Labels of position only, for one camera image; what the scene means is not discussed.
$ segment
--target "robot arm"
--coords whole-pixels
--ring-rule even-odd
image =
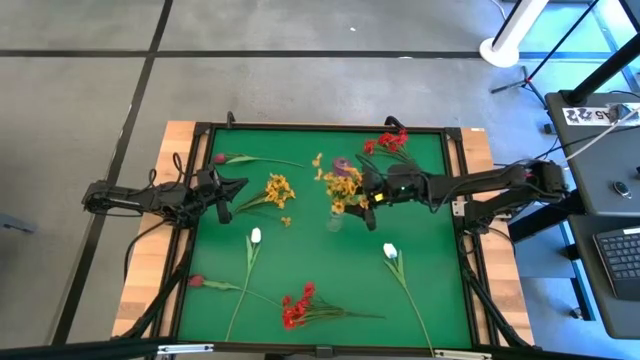
[[[503,169],[450,177],[422,171],[415,164],[394,164],[386,174],[370,162],[363,163],[358,193],[369,201],[367,209],[348,205],[345,212],[361,217],[371,231],[376,228],[374,210],[383,205],[418,201],[435,213],[458,196],[507,190],[488,201],[465,204],[465,230],[481,230],[499,214],[509,214],[531,201],[555,203],[567,195],[562,168],[552,162],[533,160]]]
[[[94,214],[106,214],[113,208],[151,213],[181,228],[194,226],[207,208],[215,204],[220,223],[228,224],[231,213],[227,202],[233,201],[249,181],[246,178],[226,179],[213,164],[199,170],[196,177],[198,186],[193,189],[176,182],[131,189],[96,181],[89,185],[82,204],[85,210]]]

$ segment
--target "keyboard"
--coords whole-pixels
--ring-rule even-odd
[[[596,234],[593,239],[614,295],[640,301],[640,227]]]

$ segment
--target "small glass vase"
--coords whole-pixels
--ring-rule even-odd
[[[327,222],[327,229],[331,232],[338,232],[342,229],[342,221],[344,220],[344,213],[338,214],[333,211],[329,215],[329,221]]]

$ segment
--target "green board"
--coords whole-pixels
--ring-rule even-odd
[[[246,273],[245,237],[251,229],[262,230],[261,250],[248,289],[280,303],[284,295],[300,297],[312,281],[317,293],[347,310],[385,316],[385,319],[341,318],[320,320],[294,330],[285,330],[282,312],[274,305],[246,295],[235,319],[231,342],[264,344],[325,344],[344,346],[426,347],[411,304],[396,278],[384,264],[382,245],[391,242],[403,252],[405,276],[434,347],[469,348],[471,340],[465,311],[462,280],[457,260],[451,208],[437,214],[417,203],[376,209],[377,229],[351,215],[343,217],[338,232],[328,230],[329,197],[324,181],[315,181],[311,166],[318,152],[322,166],[345,156],[354,165],[354,154],[366,139],[377,133],[216,130],[213,153],[246,153],[288,160],[298,168],[272,162],[249,162],[218,166],[228,178],[247,177],[249,184],[230,209],[264,189],[269,173],[286,176],[297,198],[285,209],[275,205],[260,211],[290,216],[292,225],[239,214],[231,224],[218,223],[215,208],[200,220],[190,274],[208,280],[242,286]],[[436,134],[410,134],[407,144],[419,166],[444,174],[441,138]],[[383,156],[373,162],[382,171],[394,163]],[[178,338],[181,341],[224,341],[232,313],[241,293],[207,287],[188,288]]]

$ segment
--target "white base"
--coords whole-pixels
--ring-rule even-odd
[[[480,56],[489,64],[497,67],[511,67],[518,63],[520,52],[518,49],[502,49],[493,51],[493,38],[489,38],[480,44]]]

